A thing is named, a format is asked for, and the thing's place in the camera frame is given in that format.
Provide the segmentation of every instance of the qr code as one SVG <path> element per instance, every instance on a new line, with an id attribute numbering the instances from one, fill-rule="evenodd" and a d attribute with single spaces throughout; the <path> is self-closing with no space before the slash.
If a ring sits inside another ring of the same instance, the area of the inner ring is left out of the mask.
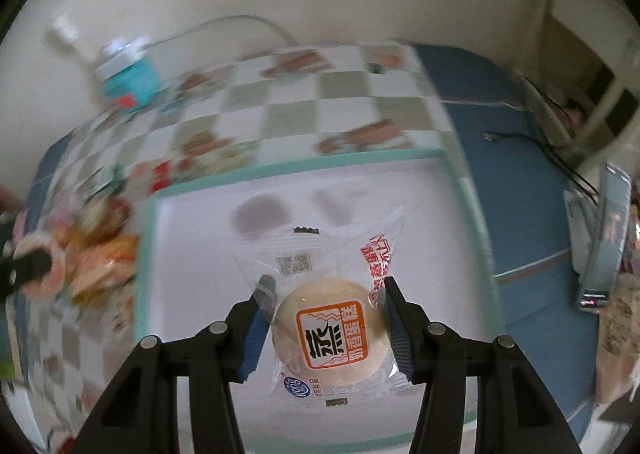
<path id="1" fill-rule="evenodd" d="M 285 277 L 289 275 L 299 274 L 300 272 L 310 272 L 311 268 L 311 255 L 310 254 L 296 254 L 295 256 L 276 257 L 278 264 L 278 270 Z"/>

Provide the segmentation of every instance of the silver screw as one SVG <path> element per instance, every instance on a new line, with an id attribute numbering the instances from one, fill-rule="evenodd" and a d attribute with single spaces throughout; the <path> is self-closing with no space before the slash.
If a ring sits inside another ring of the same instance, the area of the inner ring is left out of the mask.
<path id="1" fill-rule="evenodd" d="M 444 332 L 446 332 L 446 330 L 447 328 L 445 328 L 445 325 L 440 322 L 431 322 L 427 326 L 427 331 L 432 335 L 444 335 Z"/>
<path id="2" fill-rule="evenodd" d="M 158 337 L 153 335 L 147 335 L 140 341 L 140 347 L 142 347 L 142 349 L 151 349 L 155 347 L 156 344 L 158 344 Z"/>
<path id="3" fill-rule="evenodd" d="M 223 320 L 216 320 L 211 326 L 209 326 L 209 331 L 214 335 L 220 335 L 224 333 L 229 326 L 226 325 L 226 322 Z"/>
<path id="4" fill-rule="evenodd" d="M 503 348 L 513 348 L 514 345 L 516 345 L 516 341 L 514 341 L 508 335 L 500 335 L 498 337 L 498 344 L 500 344 L 500 346 L 502 346 Z"/>

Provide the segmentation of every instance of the round pastry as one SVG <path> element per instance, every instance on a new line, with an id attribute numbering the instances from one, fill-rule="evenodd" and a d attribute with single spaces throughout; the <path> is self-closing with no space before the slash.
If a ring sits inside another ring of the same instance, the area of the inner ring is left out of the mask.
<path id="1" fill-rule="evenodd" d="M 56 240 L 44 232 L 32 232 L 27 234 L 15 248 L 14 257 L 20 257 L 29 251 L 43 248 L 51 255 L 51 271 L 45 275 L 42 281 L 33 281 L 22 287 L 24 293 L 30 299 L 42 299 L 53 297 L 65 282 L 65 253 L 60 249 Z"/>
<path id="2" fill-rule="evenodd" d="M 293 376 L 322 386 L 356 384 L 385 360 L 389 339 L 366 288 L 340 278 L 310 281 L 282 301 L 273 348 Z"/>

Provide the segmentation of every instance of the teal box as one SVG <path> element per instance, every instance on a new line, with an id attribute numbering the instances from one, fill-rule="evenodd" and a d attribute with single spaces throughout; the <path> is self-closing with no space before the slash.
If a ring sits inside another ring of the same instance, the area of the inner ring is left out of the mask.
<path id="1" fill-rule="evenodd" d="M 108 78 L 102 86 L 111 105 L 129 113 L 148 105 L 159 89 L 160 78 L 148 59 L 136 61 Z"/>

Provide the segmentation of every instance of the white lid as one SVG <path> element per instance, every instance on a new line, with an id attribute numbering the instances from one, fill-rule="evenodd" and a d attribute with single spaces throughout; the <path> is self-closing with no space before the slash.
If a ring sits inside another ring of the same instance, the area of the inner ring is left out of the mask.
<path id="1" fill-rule="evenodd" d="M 111 56 L 107 62 L 95 69 L 95 75 L 102 82 L 113 77 L 132 64 L 145 57 L 145 48 L 150 42 L 149 38 L 137 38 L 130 44 L 126 40 L 118 38 L 102 49 L 102 53 Z"/>

